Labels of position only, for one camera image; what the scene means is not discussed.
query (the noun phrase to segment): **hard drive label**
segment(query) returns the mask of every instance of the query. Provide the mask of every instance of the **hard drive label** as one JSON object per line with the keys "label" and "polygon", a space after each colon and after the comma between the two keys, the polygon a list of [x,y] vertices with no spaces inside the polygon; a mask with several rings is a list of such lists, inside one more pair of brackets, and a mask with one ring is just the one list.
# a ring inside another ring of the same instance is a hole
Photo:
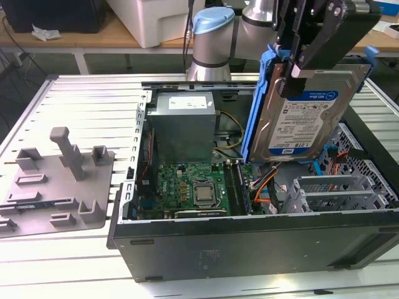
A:
{"label": "hard drive label", "polygon": [[304,92],[285,99],[269,143],[272,154],[301,154],[308,150],[323,125],[323,113],[332,107],[338,92]]}

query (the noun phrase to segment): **red wire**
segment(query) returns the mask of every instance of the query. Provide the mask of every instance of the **red wire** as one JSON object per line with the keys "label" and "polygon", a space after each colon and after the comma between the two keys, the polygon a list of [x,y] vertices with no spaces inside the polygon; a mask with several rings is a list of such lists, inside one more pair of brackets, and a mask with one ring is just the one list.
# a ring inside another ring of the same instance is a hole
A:
{"label": "red wire", "polygon": [[343,156],[346,156],[347,154],[349,154],[349,152],[348,152],[348,151],[344,151],[343,153],[340,153],[340,154],[337,156],[337,158],[341,158],[341,157],[343,157]]}
{"label": "red wire", "polygon": [[140,177],[140,179],[138,180],[137,183],[141,182],[142,179],[144,178],[144,175],[147,172],[148,167],[150,166],[151,157],[152,157],[152,152],[151,152],[151,133],[149,133],[149,136],[148,136],[148,163],[145,166],[143,174],[142,174],[142,176]]}

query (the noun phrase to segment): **white box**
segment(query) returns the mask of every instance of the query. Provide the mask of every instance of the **white box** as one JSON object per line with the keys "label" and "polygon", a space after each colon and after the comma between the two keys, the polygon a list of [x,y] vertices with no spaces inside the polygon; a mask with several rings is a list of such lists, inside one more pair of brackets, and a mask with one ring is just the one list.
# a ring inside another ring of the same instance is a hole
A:
{"label": "white box", "polygon": [[[115,14],[143,48],[184,36],[188,0],[107,0]],[[193,18],[204,9],[205,0],[195,0]]]}

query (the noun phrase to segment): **gray plastic holder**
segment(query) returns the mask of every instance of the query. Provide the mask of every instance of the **gray plastic holder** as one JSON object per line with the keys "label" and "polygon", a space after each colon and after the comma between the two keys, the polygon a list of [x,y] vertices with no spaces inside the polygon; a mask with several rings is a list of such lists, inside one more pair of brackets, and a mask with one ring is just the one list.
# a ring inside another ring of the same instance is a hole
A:
{"label": "gray plastic holder", "polygon": [[66,127],[51,131],[60,156],[20,150],[19,169],[0,204],[0,238],[104,226],[115,154],[106,146],[81,153],[68,135]]}

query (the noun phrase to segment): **table leg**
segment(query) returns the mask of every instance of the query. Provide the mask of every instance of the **table leg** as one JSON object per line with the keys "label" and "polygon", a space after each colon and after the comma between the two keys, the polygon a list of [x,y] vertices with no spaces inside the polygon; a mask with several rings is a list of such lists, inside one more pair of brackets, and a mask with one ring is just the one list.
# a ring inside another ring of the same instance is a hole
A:
{"label": "table leg", "polygon": [[21,58],[19,58],[21,53],[12,53],[12,55],[14,56],[14,65],[16,67],[22,67],[24,64],[22,63]]}
{"label": "table leg", "polygon": [[90,75],[89,66],[86,63],[85,55],[83,51],[78,51],[74,53],[77,67],[81,75]]}
{"label": "table leg", "polygon": [[132,66],[132,60],[130,59],[130,54],[125,54],[125,61],[126,61],[126,67],[128,69],[131,69]]}

